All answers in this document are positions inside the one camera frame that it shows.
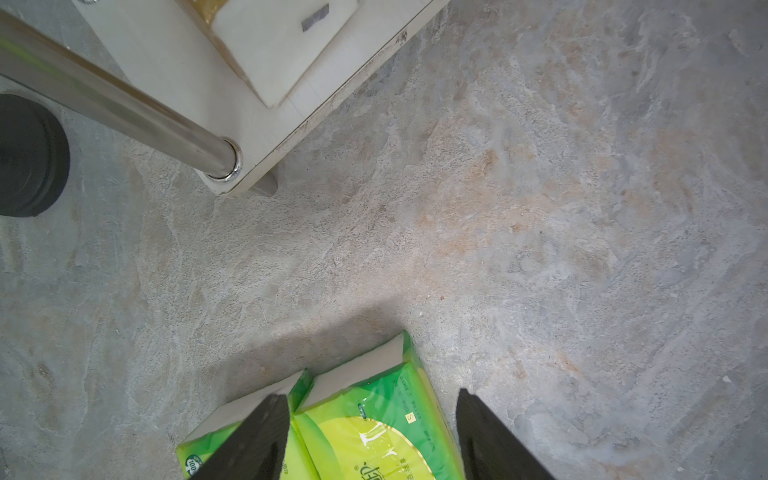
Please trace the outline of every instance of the plastic wrapper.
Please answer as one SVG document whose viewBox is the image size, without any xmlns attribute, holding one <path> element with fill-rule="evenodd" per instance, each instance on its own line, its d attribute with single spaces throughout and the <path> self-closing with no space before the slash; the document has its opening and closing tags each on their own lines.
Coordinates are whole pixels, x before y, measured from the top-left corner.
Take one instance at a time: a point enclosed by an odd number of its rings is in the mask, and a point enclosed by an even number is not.
<svg viewBox="0 0 768 480">
<path fill-rule="evenodd" d="M 309 385 L 310 375 L 304 370 L 216 409 L 176 448 L 184 477 L 189 478 L 194 475 L 270 393 L 286 395 L 288 407 L 293 412 Z M 319 480 L 310 455 L 296 430 L 295 419 L 291 419 L 280 479 Z"/>
<path fill-rule="evenodd" d="M 323 480 L 463 478 L 407 332 L 318 376 L 295 420 Z"/>
</svg>

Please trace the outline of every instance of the gray floor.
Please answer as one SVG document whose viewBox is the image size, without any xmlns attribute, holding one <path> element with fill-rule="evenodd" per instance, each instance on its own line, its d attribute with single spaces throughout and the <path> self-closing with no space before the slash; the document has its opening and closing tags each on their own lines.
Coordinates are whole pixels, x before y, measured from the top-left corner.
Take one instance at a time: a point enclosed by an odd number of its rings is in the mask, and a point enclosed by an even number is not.
<svg viewBox="0 0 768 480">
<path fill-rule="evenodd" d="M 68 1 L 2 7 L 116 70 Z M 0 220 L 5 475 L 180 478 L 214 407 L 403 328 L 451 423 L 466 386 L 561 480 L 768 475 L 767 41 L 760 0 L 454 0 L 270 199 L 45 102 L 73 167 Z"/>
</svg>

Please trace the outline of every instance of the metal rod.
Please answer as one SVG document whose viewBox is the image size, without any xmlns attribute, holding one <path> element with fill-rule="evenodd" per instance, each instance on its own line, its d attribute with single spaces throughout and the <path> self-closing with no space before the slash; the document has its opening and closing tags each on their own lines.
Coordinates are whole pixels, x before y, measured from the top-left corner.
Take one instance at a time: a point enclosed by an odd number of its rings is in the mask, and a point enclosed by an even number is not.
<svg viewBox="0 0 768 480">
<path fill-rule="evenodd" d="M 3 11 L 0 74 L 211 177 L 235 169 L 224 139 Z"/>
</svg>

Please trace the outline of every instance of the yellow label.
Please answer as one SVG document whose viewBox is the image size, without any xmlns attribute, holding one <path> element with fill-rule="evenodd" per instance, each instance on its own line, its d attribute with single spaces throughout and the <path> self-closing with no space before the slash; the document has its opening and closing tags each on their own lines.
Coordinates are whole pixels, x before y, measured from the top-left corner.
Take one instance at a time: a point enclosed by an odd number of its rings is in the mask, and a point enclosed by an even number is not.
<svg viewBox="0 0 768 480">
<path fill-rule="evenodd" d="M 362 417 L 319 425 L 339 462 L 344 480 L 434 480 L 421 452 L 389 425 Z"/>
</svg>

